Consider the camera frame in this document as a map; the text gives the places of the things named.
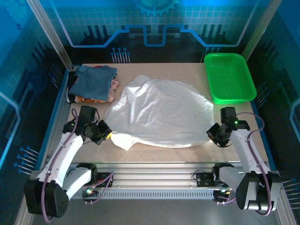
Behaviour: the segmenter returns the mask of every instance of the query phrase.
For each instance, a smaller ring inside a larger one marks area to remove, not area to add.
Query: wall
[[[9,225],[35,165],[36,157],[29,160],[20,148],[39,152],[65,68],[25,0],[0,0],[0,32],[0,91],[21,115],[14,131],[15,109],[0,97],[0,224]]]
[[[282,1],[248,61],[259,89],[255,103],[266,123],[265,133],[276,168],[283,180],[297,181],[300,179],[299,12],[299,1]],[[288,193],[297,196],[297,191]],[[299,219],[299,210],[294,213]]]
[[[42,5],[74,63],[114,62],[118,47],[126,48],[131,62],[201,62],[210,52],[242,53],[268,2],[56,0]]]

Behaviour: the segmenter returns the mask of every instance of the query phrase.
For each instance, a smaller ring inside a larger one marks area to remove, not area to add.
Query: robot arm
[[[234,107],[221,109],[221,122],[221,126],[216,123],[207,134],[220,147],[227,147],[229,140],[232,142],[241,160],[244,174],[239,174],[232,165],[216,164],[213,168],[214,179],[223,181],[236,193],[240,209],[267,210],[270,201],[271,210],[275,210],[281,180],[261,159],[250,136],[248,123],[237,119]],[[266,174],[270,187],[269,196],[263,173]]]
[[[29,213],[42,215],[42,193],[45,196],[45,211],[48,216],[62,217],[71,197],[85,184],[97,183],[97,167],[93,164],[81,163],[65,178],[67,170],[88,137],[96,144],[110,137],[111,129],[101,120],[93,122],[96,108],[82,106],[77,127],[70,140],[75,120],[69,121],[63,128],[60,143],[50,161],[35,180],[28,180],[24,186],[25,198]]]

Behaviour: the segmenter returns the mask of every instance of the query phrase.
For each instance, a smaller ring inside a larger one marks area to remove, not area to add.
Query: green tray
[[[216,104],[240,104],[256,97],[247,63],[239,54],[210,53],[204,58],[212,100]]]

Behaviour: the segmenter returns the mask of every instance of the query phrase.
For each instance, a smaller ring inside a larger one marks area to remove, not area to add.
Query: wooden board
[[[102,64],[87,64],[87,66],[97,66]],[[120,86],[115,91],[115,100],[129,82],[138,75],[144,74],[150,78],[177,80],[195,86],[198,91],[212,101],[210,89],[203,63],[148,63],[148,64],[107,64],[118,69],[117,80]],[[90,105],[99,110],[103,119],[104,112],[111,103],[84,104]],[[72,104],[78,112],[82,104]],[[215,122],[220,124],[220,109],[230,105],[214,105]],[[234,106],[237,113],[253,112],[249,102]],[[251,115],[239,116],[241,120],[247,120],[252,130],[257,129],[255,118]],[[263,160],[267,161],[267,156],[259,134],[253,135],[253,140],[258,148]],[[111,140],[102,142],[101,145],[88,143],[83,145],[73,162],[228,162],[239,161],[238,154],[233,146],[222,149],[214,143],[204,143],[189,148],[160,148],[137,143],[128,151],[125,151],[113,144]]]

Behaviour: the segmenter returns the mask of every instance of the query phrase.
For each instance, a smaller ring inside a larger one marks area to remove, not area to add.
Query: circuit pattern graphic
[[[18,23],[27,15],[26,0],[0,0],[0,6],[4,6],[12,18]]]
[[[170,9],[175,9],[175,4],[178,0],[133,0],[136,10],[140,10],[141,14],[147,16],[163,16],[164,13],[169,13]]]

